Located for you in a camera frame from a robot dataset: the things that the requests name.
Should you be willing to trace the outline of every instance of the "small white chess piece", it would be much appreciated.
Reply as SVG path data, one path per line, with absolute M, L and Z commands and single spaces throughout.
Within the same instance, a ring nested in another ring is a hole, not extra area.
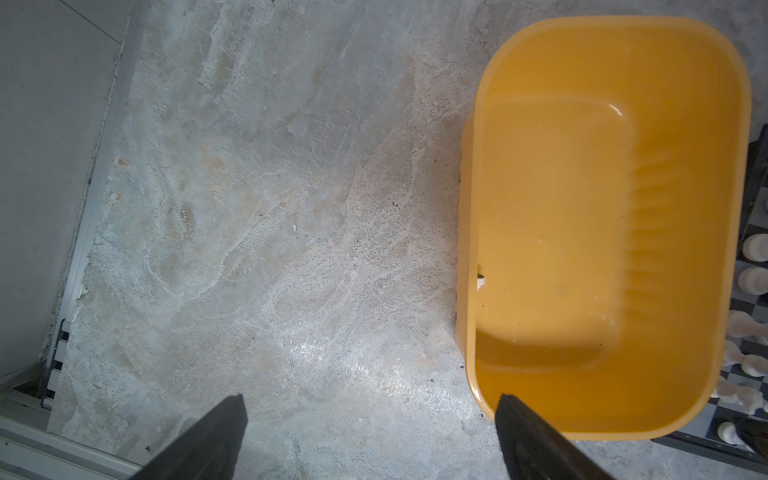
M 757 233 L 741 244 L 741 253 L 753 262 L 768 262 L 768 233 Z
M 728 445 L 744 445 L 750 451 L 752 450 L 736 431 L 736 426 L 732 422 L 723 422 L 717 426 L 717 436 Z
M 768 325 L 758 323 L 747 312 L 731 310 L 728 312 L 728 336 L 743 338 L 753 335 L 763 345 L 768 345 Z
M 768 270 L 761 266 L 751 266 L 739 273 L 736 284 L 742 292 L 750 295 L 768 293 Z
M 736 346 L 736 343 L 730 340 L 725 341 L 725 355 L 723 356 L 723 367 L 741 364 L 741 369 L 751 376 L 768 375 L 768 359 L 759 355 L 744 355 Z
M 758 409 L 766 408 L 766 401 L 760 390 L 746 385 L 734 385 L 723 377 L 720 377 L 720 381 L 712 392 L 712 398 L 722 399 L 727 403 L 736 403 L 744 407 L 747 415 L 754 415 Z

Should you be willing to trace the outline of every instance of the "gray floor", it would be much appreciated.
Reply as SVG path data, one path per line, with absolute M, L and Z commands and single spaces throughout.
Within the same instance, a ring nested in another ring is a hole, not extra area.
M 483 69 L 543 18 L 686 15 L 739 48 L 768 121 L 768 4 L 724 5 L 155 2 L 49 428 L 146 462 L 242 392 L 238 478 L 504 478 L 453 340 Z M 762 478 L 579 446 L 617 478 Z
M 113 38 L 61 0 L 0 2 L 0 386 L 38 373 L 56 320 L 130 0 L 104 3 Z

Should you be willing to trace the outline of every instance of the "chessboard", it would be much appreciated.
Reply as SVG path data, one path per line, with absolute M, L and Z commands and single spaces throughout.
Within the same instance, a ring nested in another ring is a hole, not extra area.
M 768 294 L 757 296 L 744 293 L 737 286 L 736 280 L 742 271 L 752 266 L 768 268 L 768 262 L 754 262 L 747 259 L 741 252 L 741 244 L 745 239 L 756 233 L 768 233 L 767 170 L 768 124 L 763 126 L 760 139 L 750 144 L 739 229 L 739 250 L 733 272 L 730 298 L 731 310 L 749 313 L 759 323 L 768 323 Z M 727 338 L 734 342 L 745 355 L 752 354 L 768 358 L 768 346 L 758 343 L 753 337 Z M 750 376 L 741 369 L 741 365 L 728 366 L 720 372 L 720 375 L 729 383 L 760 390 L 763 393 L 763 398 L 768 399 L 768 376 Z M 720 398 L 710 399 L 701 412 L 687 425 L 654 441 L 768 474 L 768 465 L 758 454 L 751 452 L 745 446 L 729 445 L 717 436 L 717 427 L 721 423 L 744 418 L 768 422 L 768 412 L 764 409 L 758 409 L 754 415 L 748 415 L 744 407 L 737 403 L 725 402 Z

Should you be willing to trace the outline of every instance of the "white chess piece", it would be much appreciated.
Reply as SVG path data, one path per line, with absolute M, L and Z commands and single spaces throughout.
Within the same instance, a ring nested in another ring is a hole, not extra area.
M 736 426 L 732 422 L 723 422 L 717 426 L 717 436 L 728 445 L 743 445 L 749 450 L 750 447 L 739 437 Z
M 723 367 L 741 364 L 741 369 L 751 376 L 768 375 L 768 359 L 759 355 L 744 355 L 730 340 L 725 341 L 725 355 L 723 355 Z
M 768 270 L 761 266 L 752 266 L 739 273 L 736 285 L 739 290 L 750 295 L 768 293 Z
M 728 312 L 728 336 L 743 338 L 753 335 L 763 345 L 768 345 L 768 325 L 758 323 L 747 312 L 731 310 Z
M 723 377 L 720 377 L 720 381 L 712 392 L 712 398 L 722 399 L 727 403 L 736 403 L 744 407 L 747 415 L 754 415 L 758 409 L 766 408 L 766 401 L 760 390 L 746 385 L 734 385 Z
M 741 244 L 741 253 L 753 262 L 768 262 L 768 233 L 757 233 Z

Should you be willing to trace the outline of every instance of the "yellow plastic bin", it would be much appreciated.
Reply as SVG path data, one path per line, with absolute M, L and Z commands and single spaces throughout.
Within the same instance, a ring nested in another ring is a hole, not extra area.
M 738 52 L 690 19 L 559 18 L 498 50 L 462 137 L 456 307 L 489 417 L 511 393 L 570 439 L 634 440 L 700 411 L 749 119 Z

